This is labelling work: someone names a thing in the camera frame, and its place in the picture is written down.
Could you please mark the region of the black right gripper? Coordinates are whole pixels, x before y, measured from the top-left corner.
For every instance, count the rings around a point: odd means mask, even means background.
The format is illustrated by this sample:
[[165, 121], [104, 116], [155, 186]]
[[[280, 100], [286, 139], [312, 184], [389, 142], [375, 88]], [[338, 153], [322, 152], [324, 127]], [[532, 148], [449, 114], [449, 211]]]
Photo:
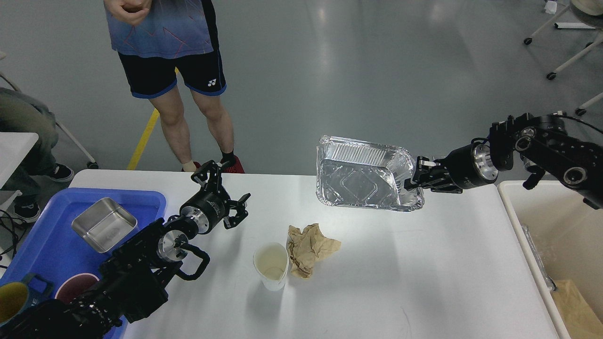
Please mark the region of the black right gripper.
[[[445, 176], [437, 176], [443, 168]], [[406, 191], [418, 188], [429, 189], [435, 193], [461, 193], [495, 183], [499, 171], [491, 160], [490, 148], [486, 144], [473, 143], [450, 152], [446, 157], [431, 160], [428, 157], [416, 157], [415, 177], [404, 182]]]

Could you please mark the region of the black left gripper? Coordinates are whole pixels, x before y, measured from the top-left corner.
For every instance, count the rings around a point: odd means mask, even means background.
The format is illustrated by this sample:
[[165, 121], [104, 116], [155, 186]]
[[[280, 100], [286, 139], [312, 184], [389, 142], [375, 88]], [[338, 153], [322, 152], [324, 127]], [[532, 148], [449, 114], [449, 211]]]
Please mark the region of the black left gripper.
[[222, 164], [213, 160], [203, 163], [190, 179], [202, 190], [193, 195], [179, 209], [179, 214], [196, 223], [198, 234], [208, 234], [222, 220], [225, 229], [233, 229], [248, 216], [247, 200], [250, 193], [239, 200], [231, 200], [222, 186]]

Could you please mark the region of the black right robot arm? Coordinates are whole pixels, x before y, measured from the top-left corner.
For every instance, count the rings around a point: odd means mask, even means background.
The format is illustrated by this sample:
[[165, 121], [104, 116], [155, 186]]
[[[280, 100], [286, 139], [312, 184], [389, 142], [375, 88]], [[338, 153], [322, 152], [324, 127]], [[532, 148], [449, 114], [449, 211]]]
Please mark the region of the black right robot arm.
[[514, 166], [514, 153], [525, 162], [529, 177], [523, 182], [534, 189], [545, 174], [562, 186], [579, 193], [595, 210], [603, 206], [602, 147], [571, 137], [564, 125], [564, 113], [518, 117], [494, 122], [487, 137], [430, 160], [419, 156], [413, 176], [406, 179], [407, 191], [426, 188], [435, 193], [461, 194], [464, 190], [495, 183], [501, 171]]

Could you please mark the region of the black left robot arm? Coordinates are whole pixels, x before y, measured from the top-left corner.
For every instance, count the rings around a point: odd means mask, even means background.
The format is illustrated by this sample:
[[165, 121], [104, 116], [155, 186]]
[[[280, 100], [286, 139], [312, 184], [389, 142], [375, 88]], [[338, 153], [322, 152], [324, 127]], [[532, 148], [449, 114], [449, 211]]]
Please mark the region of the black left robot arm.
[[233, 229], [247, 216], [250, 193], [235, 201], [222, 184], [223, 165], [207, 161], [191, 175], [200, 184], [178, 215], [157, 219], [112, 252], [99, 267], [101, 279], [69, 303], [51, 299], [26, 308], [1, 327], [3, 339], [101, 339], [122, 318], [149, 317], [168, 300], [173, 277], [198, 279], [209, 255], [190, 244], [222, 221]]

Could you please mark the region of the person's right hand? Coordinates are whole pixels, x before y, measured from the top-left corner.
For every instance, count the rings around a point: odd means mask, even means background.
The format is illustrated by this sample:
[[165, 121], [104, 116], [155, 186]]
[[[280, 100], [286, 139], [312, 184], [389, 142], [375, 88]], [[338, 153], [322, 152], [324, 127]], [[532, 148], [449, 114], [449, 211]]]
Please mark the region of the person's right hand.
[[136, 26], [149, 14], [152, 0], [106, 0], [108, 11], [118, 21]]

